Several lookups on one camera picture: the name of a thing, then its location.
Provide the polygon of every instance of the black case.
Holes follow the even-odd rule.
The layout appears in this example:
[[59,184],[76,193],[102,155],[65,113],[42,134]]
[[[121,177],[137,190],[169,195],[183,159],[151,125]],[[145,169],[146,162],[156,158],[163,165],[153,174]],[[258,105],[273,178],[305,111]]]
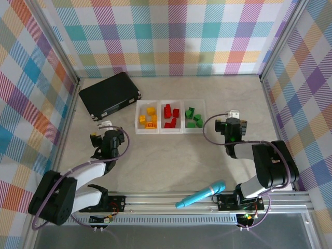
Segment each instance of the black case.
[[94,121],[130,105],[141,93],[126,73],[119,73],[79,92]]

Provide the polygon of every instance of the white divided tray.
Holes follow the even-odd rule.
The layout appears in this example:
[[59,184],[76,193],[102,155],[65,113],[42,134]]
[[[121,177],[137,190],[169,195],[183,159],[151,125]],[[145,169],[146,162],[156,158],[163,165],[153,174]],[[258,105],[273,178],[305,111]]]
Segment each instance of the white divided tray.
[[[172,117],[170,119],[164,118],[164,107],[166,104],[171,105]],[[157,128],[146,129],[145,125],[140,124],[139,118],[141,115],[145,115],[147,121],[150,121],[151,117],[147,114],[147,108],[154,107],[157,114]],[[206,121],[206,109],[205,100],[137,100],[136,114],[135,114],[135,131],[136,134],[188,134],[188,133],[202,133],[202,128],[186,128],[188,122],[194,122],[194,120],[186,119],[185,111],[189,107],[195,108],[194,114],[201,114],[203,122]],[[173,109],[180,109],[180,115],[176,119],[176,127],[171,129],[165,129],[166,122],[171,122],[173,118]]]

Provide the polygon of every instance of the red block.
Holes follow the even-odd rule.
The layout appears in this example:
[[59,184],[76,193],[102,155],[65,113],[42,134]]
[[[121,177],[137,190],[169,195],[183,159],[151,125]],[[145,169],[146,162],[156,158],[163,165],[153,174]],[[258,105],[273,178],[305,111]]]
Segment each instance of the red block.
[[173,117],[178,118],[180,115],[180,109],[173,109]]
[[171,123],[165,123],[165,127],[164,128],[172,128],[172,124]]
[[172,128],[175,128],[175,127],[176,127],[176,118],[173,118],[173,119],[172,119],[171,124],[172,124]]
[[164,107],[164,118],[171,118],[172,117],[172,111],[171,111],[171,106],[169,104],[167,104]]

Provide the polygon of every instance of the plaid fabric backdrop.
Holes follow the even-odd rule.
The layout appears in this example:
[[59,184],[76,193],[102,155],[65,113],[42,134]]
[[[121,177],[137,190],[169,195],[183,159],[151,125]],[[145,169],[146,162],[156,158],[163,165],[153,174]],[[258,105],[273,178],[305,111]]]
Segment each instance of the plaid fabric backdrop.
[[257,74],[296,1],[39,0],[39,4],[78,74],[106,77],[122,71],[131,76]]
[[332,248],[332,1],[312,0],[265,81]]
[[0,0],[0,248],[17,248],[74,85],[23,0]]

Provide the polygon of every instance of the marble surface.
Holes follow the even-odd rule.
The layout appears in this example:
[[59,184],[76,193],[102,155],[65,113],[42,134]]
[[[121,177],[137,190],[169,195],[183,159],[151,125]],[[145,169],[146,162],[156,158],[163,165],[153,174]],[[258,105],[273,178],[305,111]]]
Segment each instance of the marble surface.
[[[102,79],[85,79],[83,88]],[[240,110],[248,121],[245,140],[275,140],[276,135],[258,76],[211,77],[133,77],[143,100],[205,99],[207,116],[230,109]],[[202,134],[136,135],[136,104],[105,120],[123,127],[130,135],[128,153],[117,161],[107,175],[93,183],[111,191],[200,190],[217,180],[226,182],[227,190],[255,175],[253,161],[231,159],[225,148],[207,142]],[[89,135],[96,131],[81,99],[78,99],[72,127],[60,169],[86,162],[93,154]],[[223,142],[214,132],[214,122],[207,125],[209,137]],[[120,146],[124,150],[126,143]]]

